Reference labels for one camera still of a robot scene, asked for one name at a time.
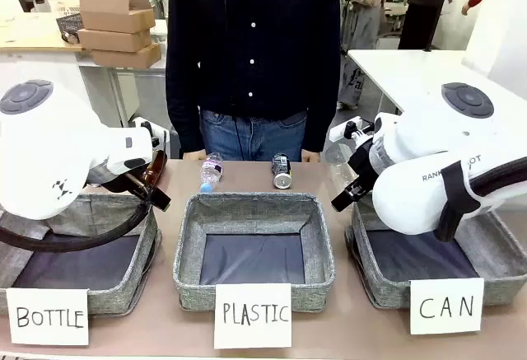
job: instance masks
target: white paper sign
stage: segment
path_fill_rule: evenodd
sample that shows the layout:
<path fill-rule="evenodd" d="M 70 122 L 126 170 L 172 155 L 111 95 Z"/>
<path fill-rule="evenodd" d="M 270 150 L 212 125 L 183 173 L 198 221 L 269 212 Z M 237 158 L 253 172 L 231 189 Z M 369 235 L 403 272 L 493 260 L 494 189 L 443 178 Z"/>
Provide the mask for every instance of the white paper sign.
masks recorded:
<path fill-rule="evenodd" d="M 11 341 L 88 345 L 88 291 L 8 288 Z"/>
<path fill-rule="evenodd" d="M 290 348 L 291 284 L 218 284 L 214 348 Z"/>
<path fill-rule="evenodd" d="M 410 282 L 410 333 L 480 331 L 484 280 L 433 279 Z"/>

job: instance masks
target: dark button-up shirt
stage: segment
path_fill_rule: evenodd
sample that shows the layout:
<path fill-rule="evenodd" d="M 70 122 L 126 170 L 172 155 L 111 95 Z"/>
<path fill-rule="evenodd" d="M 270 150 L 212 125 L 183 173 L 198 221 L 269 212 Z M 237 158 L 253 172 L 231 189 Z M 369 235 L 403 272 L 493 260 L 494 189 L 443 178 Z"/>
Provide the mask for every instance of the dark button-up shirt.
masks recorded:
<path fill-rule="evenodd" d="M 335 112 L 338 0 L 169 0 L 166 99 L 184 152 L 203 149 L 198 106 L 285 119 L 308 110 L 320 152 Z"/>

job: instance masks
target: metal can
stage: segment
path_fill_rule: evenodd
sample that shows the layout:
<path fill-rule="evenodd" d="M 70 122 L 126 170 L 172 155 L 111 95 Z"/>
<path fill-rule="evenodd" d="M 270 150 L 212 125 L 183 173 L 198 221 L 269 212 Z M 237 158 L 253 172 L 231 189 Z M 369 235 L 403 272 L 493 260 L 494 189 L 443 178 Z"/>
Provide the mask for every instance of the metal can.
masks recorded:
<path fill-rule="evenodd" d="M 287 155 L 283 153 L 275 154 L 271 161 L 271 171 L 273 171 L 273 184 L 277 189 L 288 189 L 291 187 L 293 179 L 291 177 L 291 163 Z"/>

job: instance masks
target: hand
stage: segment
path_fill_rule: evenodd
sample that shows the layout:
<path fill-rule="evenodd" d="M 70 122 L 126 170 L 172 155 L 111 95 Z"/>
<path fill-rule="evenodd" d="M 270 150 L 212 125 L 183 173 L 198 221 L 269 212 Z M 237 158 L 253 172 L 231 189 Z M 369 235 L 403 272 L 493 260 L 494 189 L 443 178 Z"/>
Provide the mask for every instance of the hand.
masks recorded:
<path fill-rule="evenodd" d="M 205 150 L 199 150 L 198 152 L 186 152 L 183 154 L 183 159 L 188 161 L 202 161 L 207 158 Z"/>
<path fill-rule="evenodd" d="M 320 162 L 320 153 L 302 149 L 302 162 Z"/>

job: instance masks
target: cardboard box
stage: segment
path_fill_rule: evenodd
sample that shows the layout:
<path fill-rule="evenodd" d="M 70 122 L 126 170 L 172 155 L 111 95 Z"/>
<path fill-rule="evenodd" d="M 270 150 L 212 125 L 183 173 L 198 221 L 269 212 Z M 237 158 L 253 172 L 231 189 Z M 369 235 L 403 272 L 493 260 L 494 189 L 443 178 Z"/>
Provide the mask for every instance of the cardboard box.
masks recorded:
<path fill-rule="evenodd" d="M 148 0 L 81 0 L 81 16 L 89 30 L 137 33 L 156 25 Z"/>
<path fill-rule="evenodd" d="M 100 66 L 110 68 L 137 68 L 147 69 L 161 59 L 161 47 L 150 44 L 136 53 L 123 53 L 117 51 L 91 51 L 93 60 Z"/>
<path fill-rule="evenodd" d="M 78 35 L 84 49 L 135 53 L 152 44 L 149 30 L 141 30 L 138 33 L 119 33 L 81 29 Z"/>

